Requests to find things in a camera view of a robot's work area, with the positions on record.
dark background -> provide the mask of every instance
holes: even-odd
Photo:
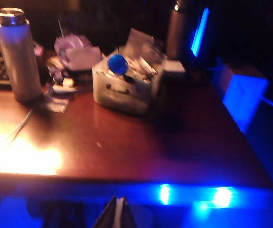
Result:
[[[166,40],[173,0],[0,0],[0,7],[25,10],[33,38],[52,49],[64,32],[85,34],[106,54],[127,39],[130,27]],[[199,60],[206,67],[216,57],[256,65],[273,84],[273,0],[195,0],[190,23],[204,7],[210,15]]]

water bottle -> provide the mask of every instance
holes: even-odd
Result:
[[[0,48],[16,100],[28,102],[42,95],[30,23],[23,10],[0,9]]]

blue led light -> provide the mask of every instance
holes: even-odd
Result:
[[[214,208],[228,208],[233,196],[232,188],[221,187],[216,188],[217,192],[215,193],[211,203]]]
[[[162,204],[168,205],[170,199],[171,188],[168,184],[162,184],[160,186],[160,200]]]
[[[199,52],[199,48],[202,43],[208,15],[209,15],[209,9],[205,8],[203,11],[201,22],[200,22],[199,26],[197,27],[197,30],[196,30],[194,38],[193,38],[192,46],[191,46],[191,50],[192,50],[193,54],[195,55],[195,57],[198,57],[198,52]]]

bottle lid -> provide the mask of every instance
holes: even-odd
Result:
[[[26,22],[26,16],[22,9],[0,8],[0,24],[2,26],[24,25]]]

desk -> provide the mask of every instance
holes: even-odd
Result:
[[[11,91],[0,90],[0,141],[28,111]],[[165,183],[272,187],[210,83],[165,80],[148,118],[101,107],[92,92],[76,94],[64,114],[36,110],[0,152],[2,195],[125,195],[156,203],[149,189]]]

